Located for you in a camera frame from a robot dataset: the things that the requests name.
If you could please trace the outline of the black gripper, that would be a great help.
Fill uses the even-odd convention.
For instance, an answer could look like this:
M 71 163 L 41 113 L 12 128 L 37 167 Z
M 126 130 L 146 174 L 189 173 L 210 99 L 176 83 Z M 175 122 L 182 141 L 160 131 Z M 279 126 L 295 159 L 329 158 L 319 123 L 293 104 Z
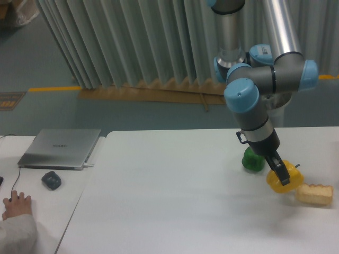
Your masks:
M 263 156 L 270 166 L 271 170 L 275 172 L 282 186 L 290 183 L 290 175 L 288 170 L 279 156 L 277 149 L 280 145 L 280 140 L 275 130 L 265 139 L 261 141 L 243 141 L 241 135 L 244 131 L 236 132 L 236 135 L 241 144 L 248 144 L 253 152 L 258 156 Z

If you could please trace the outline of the white sleeved forearm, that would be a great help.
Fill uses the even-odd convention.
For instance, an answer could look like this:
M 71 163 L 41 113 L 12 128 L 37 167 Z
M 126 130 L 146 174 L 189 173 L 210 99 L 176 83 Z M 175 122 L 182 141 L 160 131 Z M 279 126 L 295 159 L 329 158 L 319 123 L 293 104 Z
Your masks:
M 1 221 L 1 253 L 31 253 L 37 233 L 37 224 L 30 214 Z

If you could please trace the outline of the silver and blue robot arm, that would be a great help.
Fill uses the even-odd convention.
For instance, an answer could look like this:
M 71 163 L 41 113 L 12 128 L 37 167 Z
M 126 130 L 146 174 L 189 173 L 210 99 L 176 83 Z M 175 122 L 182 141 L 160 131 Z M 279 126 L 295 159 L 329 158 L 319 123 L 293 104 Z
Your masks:
M 240 130 L 237 137 L 263 156 L 282 186 L 291 186 L 292 176 L 278 154 L 280 144 L 262 96 L 300 92 L 318 83 L 318 67 L 304 58 L 285 1 L 261 1 L 269 37 L 272 63 L 259 63 L 245 53 L 238 37 L 238 15 L 244 1 L 208 1 L 221 32 L 214 59 L 218 80 L 226 84 L 224 98 Z

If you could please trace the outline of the person's hand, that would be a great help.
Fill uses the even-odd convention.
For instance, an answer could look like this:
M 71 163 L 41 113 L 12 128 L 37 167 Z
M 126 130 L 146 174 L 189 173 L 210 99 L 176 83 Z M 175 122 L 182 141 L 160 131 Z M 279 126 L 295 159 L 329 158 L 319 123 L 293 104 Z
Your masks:
M 9 201 L 9 198 L 3 199 L 5 206 L 5 211 L 2 214 L 3 221 L 24 214 L 32 215 L 31 196 L 25 196 L 23 192 L 18 195 L 20 198 L 12 202 Z

